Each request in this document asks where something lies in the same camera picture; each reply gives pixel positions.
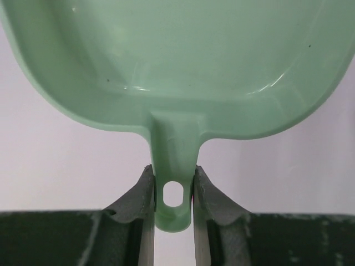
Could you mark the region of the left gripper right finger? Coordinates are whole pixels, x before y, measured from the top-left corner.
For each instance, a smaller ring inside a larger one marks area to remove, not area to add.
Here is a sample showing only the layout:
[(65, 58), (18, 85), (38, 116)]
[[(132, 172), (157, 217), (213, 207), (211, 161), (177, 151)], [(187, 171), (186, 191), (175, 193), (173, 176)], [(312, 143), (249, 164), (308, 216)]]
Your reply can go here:
[(197, 265), (353, 265), (354, 217), (252, 213), (197, 167), (193, 193)]

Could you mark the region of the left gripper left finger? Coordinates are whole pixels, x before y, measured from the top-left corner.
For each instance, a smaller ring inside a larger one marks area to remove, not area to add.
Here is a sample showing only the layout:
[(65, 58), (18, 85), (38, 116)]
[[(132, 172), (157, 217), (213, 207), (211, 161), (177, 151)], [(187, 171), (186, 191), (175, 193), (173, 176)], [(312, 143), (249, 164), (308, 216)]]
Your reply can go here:
[(102, 210), (1, 213), (2, 265), (153, 265), (154, 175)]

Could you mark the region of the green plastic dustpan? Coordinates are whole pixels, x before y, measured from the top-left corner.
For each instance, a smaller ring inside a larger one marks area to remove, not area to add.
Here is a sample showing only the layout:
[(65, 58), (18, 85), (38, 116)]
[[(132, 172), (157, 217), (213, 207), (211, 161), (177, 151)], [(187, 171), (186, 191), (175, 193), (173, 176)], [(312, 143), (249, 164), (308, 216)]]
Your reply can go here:
[(1, 22), (47, 102), (148, 142), (166, 232), (190, 225), (204, 142), (295, 126), (354, 57), (353, 1), (2, 1)]

